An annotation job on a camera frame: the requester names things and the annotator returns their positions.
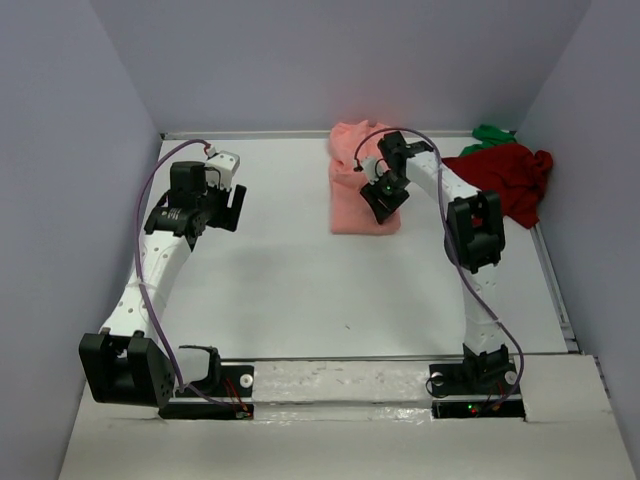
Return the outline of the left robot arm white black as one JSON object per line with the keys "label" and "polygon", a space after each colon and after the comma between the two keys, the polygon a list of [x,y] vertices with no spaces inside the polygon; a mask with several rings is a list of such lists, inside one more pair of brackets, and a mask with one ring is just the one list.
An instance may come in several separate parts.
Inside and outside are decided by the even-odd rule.
{"label": "left robot arm white black", "polygon": [[236,230],[246,188],[233,182],[240,158],[222,151],[206,161],[177,161],[169,188],[150,210],[131,276],[97,333],[86,333],[79,356],[95,401],[165,407],[178,388],[212,394],[223,373],[214,347],[168,351],[157,328],[177,276],[209,228]]}

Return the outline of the aluminium rail back edge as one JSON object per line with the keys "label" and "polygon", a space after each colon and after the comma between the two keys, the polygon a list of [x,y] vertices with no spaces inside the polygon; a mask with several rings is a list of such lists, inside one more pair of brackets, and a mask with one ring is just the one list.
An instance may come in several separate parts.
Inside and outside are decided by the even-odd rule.
{"label": "aluminium rail back edge", "polygon": [[[471,137],[472,130],[419,130],[429,137]],[[169,140],[264,140],[264,139],[310,139],[328,137],[329,130],[275,130],[275,131],[185,131],[163,132],[160,137]]]}

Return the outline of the green t shirt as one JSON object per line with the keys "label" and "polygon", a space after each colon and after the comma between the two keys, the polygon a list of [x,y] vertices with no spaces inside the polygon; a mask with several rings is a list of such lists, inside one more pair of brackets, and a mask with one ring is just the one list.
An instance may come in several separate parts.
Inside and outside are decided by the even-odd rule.
{"label": "green t shirt", "polygon": [[471,132],[471,137],[475,140],[475,143],[464,147],[460,152],[460,156],[467,156],[478,151],[517,142],[514,131],[503,130],[488,124],[481,124],[474,128]]}

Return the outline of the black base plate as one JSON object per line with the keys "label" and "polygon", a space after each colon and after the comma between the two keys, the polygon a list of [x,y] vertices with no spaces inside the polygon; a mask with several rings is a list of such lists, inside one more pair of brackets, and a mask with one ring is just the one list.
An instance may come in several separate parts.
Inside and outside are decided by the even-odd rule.
{"label": "black base plate", "polygon": [[217,384],[202,381],[177,391],[158,414],[164,420],[249,421],[254,383],[253,364],[223,363]]}
{"label": "black base plate", "polygon": [[511,364],[501,373],[491,373],[474,382],[461,363],[436,363],[429,366],[425,389],[432,398],[431,413],[436,420],[514,418],[525,419],[521,389],[517,387],[516,367]]}

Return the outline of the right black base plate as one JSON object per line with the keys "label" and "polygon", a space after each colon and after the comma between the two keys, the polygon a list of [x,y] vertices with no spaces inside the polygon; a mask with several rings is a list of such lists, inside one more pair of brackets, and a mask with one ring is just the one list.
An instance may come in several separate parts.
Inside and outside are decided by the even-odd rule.
{"label": "right black base plate", "polygon": [[432,398],[431,413],[436,420],[514,418],[525,419],[521,389],[517,387],[516,367],[511,364],[501,373],[491,373],[474,382],[461,363],[436,363],[429,366],[425,389]]}

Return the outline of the aluminium rail front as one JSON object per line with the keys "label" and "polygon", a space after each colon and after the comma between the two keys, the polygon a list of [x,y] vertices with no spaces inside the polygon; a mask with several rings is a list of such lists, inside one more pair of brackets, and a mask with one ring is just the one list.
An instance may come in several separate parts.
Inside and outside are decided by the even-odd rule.
{"label": "aluminium rail front", "polygon": [[222,362],[226,363],[255,363],[270,361],[292,361],[292,362],[315,362],[315,361],[425,361],[444,362],[462,360],[463,354],[440,354],[440,355],[373,355],[373,356],[298,356],[298,357],[222,357]]}

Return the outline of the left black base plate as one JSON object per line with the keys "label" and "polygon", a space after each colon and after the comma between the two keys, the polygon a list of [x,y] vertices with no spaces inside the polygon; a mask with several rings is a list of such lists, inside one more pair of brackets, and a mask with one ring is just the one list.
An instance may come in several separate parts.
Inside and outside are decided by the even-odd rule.
{"label": "left black base plate", "polygon": [[177,391],[158,414],[164,420],[249,421],[254,383],[253,364],[223,363],[217,384],[202,381]]}

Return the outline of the red t shirt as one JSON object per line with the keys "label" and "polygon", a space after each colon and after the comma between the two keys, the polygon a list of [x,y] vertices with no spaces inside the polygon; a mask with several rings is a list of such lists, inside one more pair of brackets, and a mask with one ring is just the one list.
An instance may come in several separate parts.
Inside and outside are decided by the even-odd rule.
{"label": "red t shirt", "polygon": [[550,153],[509,143],[443,162],[467,183],[497,192],[504,216],[526,229],[539,222],[537,206],[545,196],[553,167]]}

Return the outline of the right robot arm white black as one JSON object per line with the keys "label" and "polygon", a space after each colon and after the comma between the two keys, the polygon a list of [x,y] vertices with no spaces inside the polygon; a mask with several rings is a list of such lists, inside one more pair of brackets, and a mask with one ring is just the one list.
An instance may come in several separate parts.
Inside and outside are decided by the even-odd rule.
{"label": "right robot arm white black", "polygon": [[378,224],[384,224],[408,199],[415,184],[438,206],[444,249],[462,284],[465,332],[459,362],[433,364],[426,381],[435,399],[483,396],[501,401],[514,394],[519,376],[510,358],[513,336],[490,307],[495,298],[496,267],[506,246],[501,199],[463,180],[449,167],[425,135],[408,142],[407,129],[372,132],[379,153],[354,158],[364,173],[360,194]]}

